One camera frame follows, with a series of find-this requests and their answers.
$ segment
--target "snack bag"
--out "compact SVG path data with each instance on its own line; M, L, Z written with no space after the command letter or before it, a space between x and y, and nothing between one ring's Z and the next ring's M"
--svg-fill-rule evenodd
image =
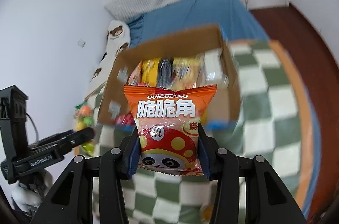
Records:
M139 132L139 166L169 174L201 173L198 124L216 90L216 85L177 92L125 85Z
M145 60L142 63L142 78L143 85L156 87L158 79L158 66L160 58Z
M114 123L116 125L126 126L126 125L135 125L133 116L131 113L122 114L115 118Z
M138 64L137 67L135 67L134 71L130 75L128 79L128 85L138 85L141 82L141 66L142 61Z
M172 82L173 60L162 58L159 61L157 88L169 88Z
M171 90L178 91L196 87L201 65L200 58L174 58L174 79Z

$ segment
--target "cardboard box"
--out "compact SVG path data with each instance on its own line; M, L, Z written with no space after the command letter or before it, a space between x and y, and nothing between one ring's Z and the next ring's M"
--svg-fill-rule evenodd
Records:
M194 57L216 48L222 48L221 64L224 73L228 76L228 87L218 88L208 107L208 114L213 114L214 118L236 121L241 104L238 77L228 46L218 26L213 25L163 36L121 52L115 60L107 81L99 108L98 122L112 124L111 120L116 115L129 112L123 86L141 60Z

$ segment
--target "red mushroom hat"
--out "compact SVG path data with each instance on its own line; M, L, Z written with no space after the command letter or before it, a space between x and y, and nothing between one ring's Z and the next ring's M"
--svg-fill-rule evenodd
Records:
M191 137L182 131L157 124L140 132L142 154L167 154L183 160L195 162L196 146Z

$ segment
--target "orange snack bag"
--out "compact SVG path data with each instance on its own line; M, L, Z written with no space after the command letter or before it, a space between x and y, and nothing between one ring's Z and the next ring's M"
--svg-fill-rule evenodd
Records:
M139 166L169 174L201 173L197 161L198 124L216 90L216 85L177 92L125 85L139 132Z

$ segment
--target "cable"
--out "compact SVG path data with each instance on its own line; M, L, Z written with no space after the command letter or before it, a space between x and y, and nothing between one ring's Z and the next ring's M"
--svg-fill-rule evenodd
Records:
M39 133L38 133L37 127L35 126L35 123L34 123L33 119L30 117L30 115L28 113L26 113L26 115L28 116L28 118L30 119L30 121L33 125L34 131L35 131L35 136L36 136L35 141L38 141L39 140Z

